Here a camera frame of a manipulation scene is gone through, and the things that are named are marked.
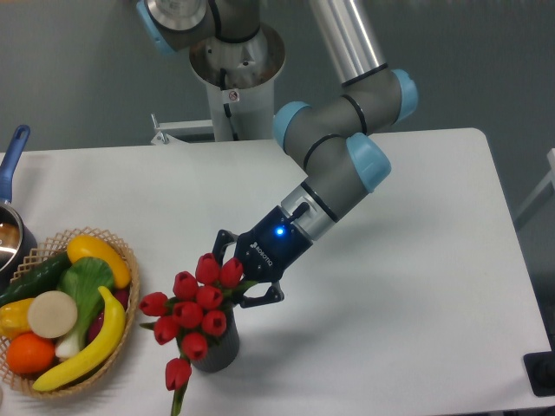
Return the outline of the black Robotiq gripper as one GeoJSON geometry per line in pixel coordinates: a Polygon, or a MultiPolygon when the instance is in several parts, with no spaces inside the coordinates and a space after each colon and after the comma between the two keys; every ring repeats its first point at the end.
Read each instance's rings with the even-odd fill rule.
{"type": "Polygon", "coordinates": [[[212,247],[218,265],[224,263],[225,252],[233,244],[236,244],[234,257],[243,266],[245,280],[271,283],[262,296],[242,297],[239,306],[248,309],[284,300],[278,280],[312,246],[312,241],[276,206],[250,231],[239,236],[228,230],[218,231],[212,247]]]}

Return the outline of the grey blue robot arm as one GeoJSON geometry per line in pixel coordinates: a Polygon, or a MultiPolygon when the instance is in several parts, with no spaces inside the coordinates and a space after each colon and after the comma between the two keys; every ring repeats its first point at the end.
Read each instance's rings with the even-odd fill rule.
{"type": "Polygon", "coordinates": [[[163,53],[187,50],[205,84],[217,141],[274,139],[305,180],[250,231],[220,231],[206,270],[232,287],[225,305],[280,302],[284,271],[389,175],[373,132],[405,119],[418,104],[410,76],[391,69],[357,1],[313,1],[342,95],[314,108],[274,107],[284,66],[279,34],[260,19],[257,1],[140,1],[137,11],[163,53]]]}

